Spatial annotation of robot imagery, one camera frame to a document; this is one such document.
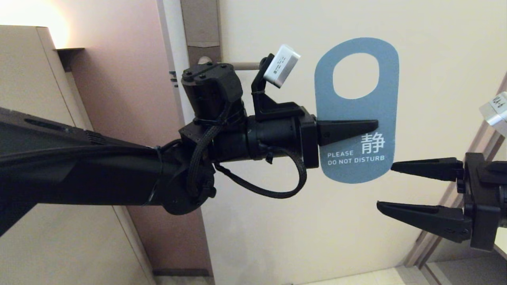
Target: label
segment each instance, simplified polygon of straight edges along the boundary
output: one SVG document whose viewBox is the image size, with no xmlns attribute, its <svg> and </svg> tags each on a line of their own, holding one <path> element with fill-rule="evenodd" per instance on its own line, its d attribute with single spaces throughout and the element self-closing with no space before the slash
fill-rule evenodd
<svg viewBox="0 0 507 285">
<path fill-rule="evenodd" d="M 333 72 L 338 62 L 355 53 L 367 53 L 377 59 L 378 84 L 366 96 L 343 98 L 335 92 Z M 320 165 L 327 177 L 344 183 L 363 183 L 390 170 L 394 159 L 399 73 L 396 49 L 375 38 L 343 42 L 320 59 L 315 69 L 317 119 L 379 121 L 375 131 L 319 147 Z"/>
<path fill-rule="evenodd" d="M 495 109 L 495 112 L 500 115 L 504 120 L 507 121 L 507 98 L 505 97 L 507 92 L 498 94 L 493 100 L 489 101 L 489 104 Z"/>
</svg>

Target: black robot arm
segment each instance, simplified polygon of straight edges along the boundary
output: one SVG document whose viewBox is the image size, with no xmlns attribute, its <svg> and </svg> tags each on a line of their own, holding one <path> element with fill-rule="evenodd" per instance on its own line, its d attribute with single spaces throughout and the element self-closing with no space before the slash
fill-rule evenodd
<svg viewBox="0 0 507 285">
<path fill-rule="evenodd" d="M 182 85 L 196 118 L 179 131 L 181 139 L 162 147 L 0 109 L 0 234 L 37 203 L 162 205 L 174 215 L 189 213 L 215 196 L 215 168 L 258 194 L 295 195 L 306 169 L 319 165 L 318 145 L 370 132 L 378 121 L 317 121 L 293 102 L 276 103 L 264 92 L 272 58 L 263 59 L 252 84 L 256 114 L 249 117 L 232 65 L 184 71 Z M 289 192 L 261 189 L 220 165 L 280 156 L 291 157 L 300 175 Z"/>
<path fill-rule="evenodd" d="M 385 215 L 422 230 L 470 246 L 492 251 L 498 227 L 507 227 L 507 162 L 485 161 L 482 153 L 456 158 L 396 162 L 392 170 L 456 182 L 463 203 L 457 208 L 378 202 Z"/>
</svg>

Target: black cable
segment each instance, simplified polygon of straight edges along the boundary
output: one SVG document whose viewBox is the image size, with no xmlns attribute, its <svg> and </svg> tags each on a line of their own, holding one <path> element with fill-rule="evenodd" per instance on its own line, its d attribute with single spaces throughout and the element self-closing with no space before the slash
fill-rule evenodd
<svg viewBox="0 0 507 285">
<path fill-rule="evenodd" d="M 194 153 L 192 154 L 192 158 L 190 159 L 190 165 L 187 176 L 187 192 L 193 196 L 199 196 L 199 191 L 197 189 L 197 176 L 199 174 L 199 164 L 202 159 L 202 154 L 204 150 L 208 147 L 208 144 L 216 137 L 218 133 L 224 127 L 224 123 L 227 119 L 227 115 L 231 109 L 232 104 L 230 102 L 226 102 L 224 109 L 216 119 L 217 124 L 209 127 L 204 133 L 201 140 L 197 143 Z"/>
<path fill-rule="evenodd" d="M 175 139 L 173 141 L 171 141 L 170 143 L 164 145 L 163 147 L 160 148 L 160 152 L 161 153 L 165 153 L 166 151 L 168 151 L 170 148 L 176 146 L 176 145 L 179 145 L 182 143 L 182 140 L 181 139 Z"/>
<path fill-rule="evenodd" d="M 148 197 L 148 200 L 143 204 L 143 206 L 147 206 L 147 205 L 149 205 L 152 202 L 153 197 L 155 196 L 155 194 L 157 193 L 157 190 L 158 190 L 157 186 L 159 184 L 160 177 L 162 177 L 162 175 L 164 174 L 164 160 L 162 159 L 162 148 L 160 146 L 156 146 L 155 147 L 155 151 L 157 151 L 157 156 L 158 156 L 159 161 L 160 161 L 160 171 L 159 171 L 159 175 L 157 177 L 157 180 L 155 181 L 155 183 L 153 183 L 152 191 L 151 191 L 151 193 L 150 193 L 150 195 Z"/>
<path fill-rule="evenodd" d="M 250 190 L 254 193 L 257 193 L 259 195 L 263 195 L 263 196 L 270 197 L 270 198 L 276 198 L 276 199 L 286 199 L 286 198 L 290 198 L 290 197 L 296 195 L 306 183 L 306 178 L 307 178 L 306 166 L 305 166 L 303 160 L 296 153 L 294 153 L 290 150 L 284 149 L 284 148 L 267 147 L 267 150 L 269 152 L 275 152 L 275 151 L 283 152 L 283 153 L 287 154 L 292 159 L 292 161 L 294 161 L 294 164 L 296 165 L 296 168 L 298 169 L 299 181 L 298 181 L 298 185 L 296 186 L 296 188 L 294 188 L 292 191 L 274 192 L 274 191 L 269 191 L 269 190 L 263 189 L 259 186 L 253 185 L 252 183 L 233 174 L 230 170 L 221 166 L 220 163 L 218 163 L 218 162 L 215 163 L 215 168 L 218 171 L 225 174 L 227 177 L 229 177 L 232 181 L 239 184 L 240 186 L 245 187 L 248 190 Z"/>
</svg>

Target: light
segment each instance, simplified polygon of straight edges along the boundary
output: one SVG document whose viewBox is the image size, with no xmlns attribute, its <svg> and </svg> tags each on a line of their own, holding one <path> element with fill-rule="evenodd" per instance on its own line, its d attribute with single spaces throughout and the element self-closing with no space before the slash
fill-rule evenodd
<svg viewBox="0 0 507 285">
<path fill-rule="evenodd" d="M 67 47 L 67 22 L 50 0 L 0 0 L 0 25 L 48 27 L 55 47 Z"/>
</svg>

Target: door hanger hole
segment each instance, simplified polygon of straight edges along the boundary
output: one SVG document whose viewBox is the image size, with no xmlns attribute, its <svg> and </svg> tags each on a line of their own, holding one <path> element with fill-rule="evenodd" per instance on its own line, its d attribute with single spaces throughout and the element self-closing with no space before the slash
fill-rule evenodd
<svg viewBox="0 0 507 285">
<path fill-rule="evenodd" d="M 367 53 L 355 53 L 342 59 L 333 71 L 333 87 L 338 96 L 358 99 L 372 92 L 379 81 L 377 59 Z"/>
</svg>

